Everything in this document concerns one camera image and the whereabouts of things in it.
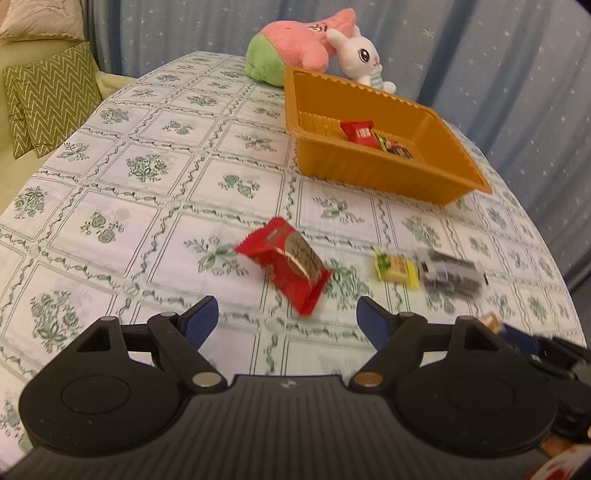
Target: white tablecloth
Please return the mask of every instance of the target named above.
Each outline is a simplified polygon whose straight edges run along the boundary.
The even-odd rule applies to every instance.
[[[242,74],[243,59],[194,53],[103,102],[30,178],[0,218],[0,466],[30,446],[17,414],[25,383],[98,317],[145,322],[213,294],[219,325],[202,354],[229,379],[330,374],[373,353],[356,325],[369,295],[431,322],[493,311],[583,343],[573,303],[535,226],[482,153],[489,179],[447,208],[312,179],[285,131],[283,91]],[[259,266],[231,247],[272,216],[296,227],[333,278],[301,319]],[[373,246],[428,246],[477,261],[474,302],[377,280]]]

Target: blurry snack package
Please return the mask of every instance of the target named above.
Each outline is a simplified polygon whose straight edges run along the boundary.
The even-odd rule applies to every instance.
[[[540,346],[534,336],[499,320],[494,312],[489,312],[478,318],[491,332],[496,333],[516,350],[526,355],[538,355]]]
[[[436,250],[417,251],[418,270],[423,286],[467,299],[480,296],[482,286],[488,285],[482,267],[474,262],[452,257]]]
[[[408,151],[408,148],[401,144],[388,140],[383,135],[379,135],[373,131],[374,123],[371,120],[363,122],[341,122],[340,128],[350,142],[358,145],[365,145],[366,147],[377,148],[388,153],[393,153],[399,157],[412,160],[414,157]]]
[[[374,264],[381,281],[404,283],[407,287],[418,287],[417,269],[412,260],[401,255],[388,255],[374,248]]]
[[[480,320],[480,322],[483,323],[491,332],[496,333],[497,335],[505,331],[503,322],[497,318],[494,312],[489,312],[486,315],[480,317],[478,320]]]
[[[258,263],[300,315],[312,313],[332,274],[300,233],[279,217],[251,232],[234,250]]]

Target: white bunny plush toy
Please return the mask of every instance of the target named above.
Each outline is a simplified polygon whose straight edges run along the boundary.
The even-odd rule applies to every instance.
[[[334,28],[326,31],[326,38],[335,48],[340,68],[346,76],[362,85],[388,93],[396,92],[396,85],[382,80],[378,51],[370,40],[361,36],[357,25],[351,38]]]

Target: metal screw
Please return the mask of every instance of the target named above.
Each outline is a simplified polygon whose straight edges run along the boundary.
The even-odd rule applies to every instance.
[[[384,378],[376,372],[360,372],[353,379],[361,387],[377,387],[384,381]]]
[[[222,377],[215,372],[201,372],[193,376],[193,383],[198,387],[215,387],[222,381]]]

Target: snack package in tray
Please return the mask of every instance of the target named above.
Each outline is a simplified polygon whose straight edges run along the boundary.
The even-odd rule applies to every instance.
[[[364,145],[366,147],[381,149],[408,160],[414,158],[408,148],[374,132],[374,123],[371,120],[364,122],[341,122],[340,128],[345,132],[345,135],[347,135],[347,139],[350,142]]]
[[[250,233],[234,249],[258,263],[300,315],[309,315],[332,271],[283,218]]]

